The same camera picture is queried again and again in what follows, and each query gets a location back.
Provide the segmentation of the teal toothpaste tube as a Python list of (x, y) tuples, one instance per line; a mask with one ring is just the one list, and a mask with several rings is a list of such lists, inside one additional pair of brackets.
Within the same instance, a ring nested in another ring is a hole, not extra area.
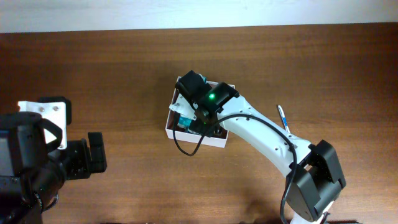
[(177, 126), (182, 129), (187, 129), (191, 125), (192, 120), (180, 115)]

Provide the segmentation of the blue white toothbrush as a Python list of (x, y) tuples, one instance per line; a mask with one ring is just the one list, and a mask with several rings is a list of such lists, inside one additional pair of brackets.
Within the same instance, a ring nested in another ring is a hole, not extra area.
[(284, 129), (285, 129), (288, 133), (290, 133), (290, 129), (289, 129), (289, 126), (288, 126), (288, 124), (287, 124), (287, 119), (286, 119), (286, 116), (285, 116), (285, 113), (284, 113), (284, 110), (283, 110), (282, 106), (281, 106), (281, 105), (277, 105), (277, 109), (278, 109), (278, 111), (279, 111), (279, 115), (280, 115), (282, 124), (283, 124), (283, 126), (284, 126)]

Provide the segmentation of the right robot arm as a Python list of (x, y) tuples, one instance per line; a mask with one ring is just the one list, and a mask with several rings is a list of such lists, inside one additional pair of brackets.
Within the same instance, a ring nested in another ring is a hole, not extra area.
[(185, 128), (206, 137), (232, 132), (269, 159), (285, 178), (280, 219), (287, 222), (284, 208), (293, 211), (292, 223), (326, 223), (328, 211), (346, 187), (335, 148), (325, 140), (318, 144), (292, 134), (258, 112), (231, 85), (212, 84), (189, 71), (175, 84), (178, 97), (170, 105), (174, 128)]

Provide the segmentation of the teal mouthwash bottle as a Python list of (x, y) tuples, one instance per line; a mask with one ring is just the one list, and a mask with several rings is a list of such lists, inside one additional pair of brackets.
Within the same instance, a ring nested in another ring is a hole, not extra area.
[(203, 80), (204, 83), (207, 83), (207, 79), (205, 76), (199, 73), (199, 76), (201, 76), (201, 79)]

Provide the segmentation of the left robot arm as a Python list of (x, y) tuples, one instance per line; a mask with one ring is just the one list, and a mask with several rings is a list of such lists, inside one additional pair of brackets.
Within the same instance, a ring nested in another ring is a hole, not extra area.
[(1, 223), (42, 223), (66, 181), (106, 170), (103, 135), (69, 140), (72, 103), (63, 96), (17, 105), (1, 115)]

